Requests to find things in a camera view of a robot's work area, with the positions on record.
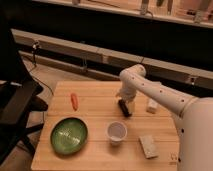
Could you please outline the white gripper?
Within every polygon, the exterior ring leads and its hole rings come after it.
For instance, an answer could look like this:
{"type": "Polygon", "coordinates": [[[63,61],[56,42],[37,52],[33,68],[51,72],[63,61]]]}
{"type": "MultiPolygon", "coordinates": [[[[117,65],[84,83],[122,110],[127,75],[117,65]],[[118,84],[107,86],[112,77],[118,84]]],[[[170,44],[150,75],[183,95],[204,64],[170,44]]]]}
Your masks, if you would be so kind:
{"type": "Polygon", "coordinates": [[[116,94],[117,97],[121,97],[126,103],[129,114],[135,112],[135,101],[133,100],[136,97],[136,89],[134,87],[128,86],[126,83],[122,83],[121,88],[116,94]]]}

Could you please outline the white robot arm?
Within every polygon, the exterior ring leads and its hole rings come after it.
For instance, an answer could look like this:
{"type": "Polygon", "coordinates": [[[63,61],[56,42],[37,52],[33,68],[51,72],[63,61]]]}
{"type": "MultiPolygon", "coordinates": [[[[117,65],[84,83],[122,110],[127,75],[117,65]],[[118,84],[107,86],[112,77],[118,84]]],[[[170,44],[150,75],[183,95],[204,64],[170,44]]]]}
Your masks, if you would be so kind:
{"type": "Polygon", "coordinates": [[[145,75],[141,64],[123,69],[118,95],[131,102],[140,91],[182,120],[177,171],[213,171],[213,97],[198,98],[145,75]]]}

